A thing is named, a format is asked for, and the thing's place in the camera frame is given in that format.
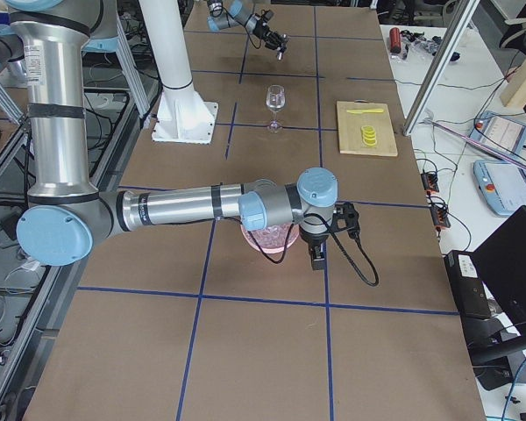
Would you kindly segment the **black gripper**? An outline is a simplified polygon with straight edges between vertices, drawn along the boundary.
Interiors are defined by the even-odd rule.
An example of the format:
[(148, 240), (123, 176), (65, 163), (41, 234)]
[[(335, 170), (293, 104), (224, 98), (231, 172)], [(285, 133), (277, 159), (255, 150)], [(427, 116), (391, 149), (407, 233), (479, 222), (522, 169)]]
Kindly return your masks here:
[(267, 22), (260, 19), (252, 30), (252, 34), (265, 43), (265, 47), (269, 50), (277, 52), (280, 46), (285, 46), (288, 43), (287, 34), (279, 34), (273, 32), (268, 26)]
[(309, 246), (310, 263), (313, 270), (324, 270), (326, 255), (323, 243), (329, 238), (325, 223), (318, 217), (305, 217), (299, 224), (301, 238)]

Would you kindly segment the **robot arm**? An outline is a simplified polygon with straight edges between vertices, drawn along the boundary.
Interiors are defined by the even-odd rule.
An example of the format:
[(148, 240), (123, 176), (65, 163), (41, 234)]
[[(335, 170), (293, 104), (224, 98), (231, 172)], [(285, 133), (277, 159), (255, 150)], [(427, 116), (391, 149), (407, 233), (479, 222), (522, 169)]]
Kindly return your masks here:
[(278, 60), (287, 51), (288, 36), (273, 31), (269, 26), (274, 16), (271, 10), (263, 10), (258, 14), (250, 11), (242, 1), (233, 1), (229, 8), (222, 1), (207, 1), (206, 4), (209, 11), (207, 24), (211, 31), (241, 26), (248, 38), (253, 36), (265, 48), (276, 52)]
[(337, 227), (338, 181), (325, 168), (294, 184), (268, 180), (168, 192), (103, 193), (89, 178), (82, 49), (116, 25), (104, 1), (11, 1), (12, 30), (24, 46), (35, 183), (17, 224), (22, 249), (49, 266), (65, 266), (122, 232), (143, 226), (231, 219), (253, 232), (297, 225), (311, 265), (325, 265), (323, 246)]

